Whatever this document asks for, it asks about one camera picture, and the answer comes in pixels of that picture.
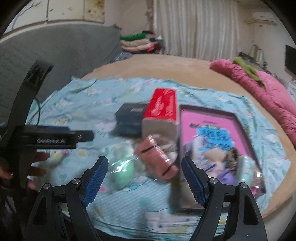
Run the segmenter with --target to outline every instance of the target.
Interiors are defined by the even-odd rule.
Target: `red and white box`
[[[142,137],[161,134],[173,141],[179,137],[179,105],[172,89],[156,88],[142,120]]]

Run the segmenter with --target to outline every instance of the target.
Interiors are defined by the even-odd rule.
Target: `pink comforter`
[[[263,71],[257,71],[266,88],[263,89],[241,66],[226,59],[213,61],[210,68],[231,78],[249,91],[278,121],[296,147],[296,104],[279,81]]]

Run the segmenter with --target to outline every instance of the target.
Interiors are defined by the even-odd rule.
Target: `air conditioner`
[[[251,21],[246,21],[246,24],[251,23],[277,25],[272,12],[254,12],[253,19]]]

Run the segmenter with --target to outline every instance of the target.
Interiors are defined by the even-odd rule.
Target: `tan bed sheet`
[[[291,166],[285,179],[272,196],[266,211],[263,213],[263,217],[266,217],[287,201],[296,190],[296,151],[281,126],[260,103],[239,84],[209,69],[209,64],[207,61],[197,59],[140,54],[134,55],[128,60],[115,62],[95,69],[92,73],[87,74],[84,79],[102,79],[108,77],[173,79],[179,83],[191,86],[227,91],[249,97],[260,110],[261,114],[277,129],[287,158],[291,161]]]

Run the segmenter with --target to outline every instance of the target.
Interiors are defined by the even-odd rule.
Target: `metal screw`
[[[45,183],[45,184],[43,185],[43,188],[44,188],[44,189],[49,189],[49,187],[50,187],[50,184],[49,184],[49,183]]]
[[[248,187],[248,184],[246,184],[246,183],[241,183],[241,187],[242,187],[242,188],[247,188],[247,187]]]
[[[74,179],[72,180],[72,184],[76,185],[76,184],[78,184],[78,183],[80,183],[80,179],[79,179],[79,178],[74,178]]]
[[[210,178],[210,183],[216,184],[218,182],[217,178],[211,177]]]

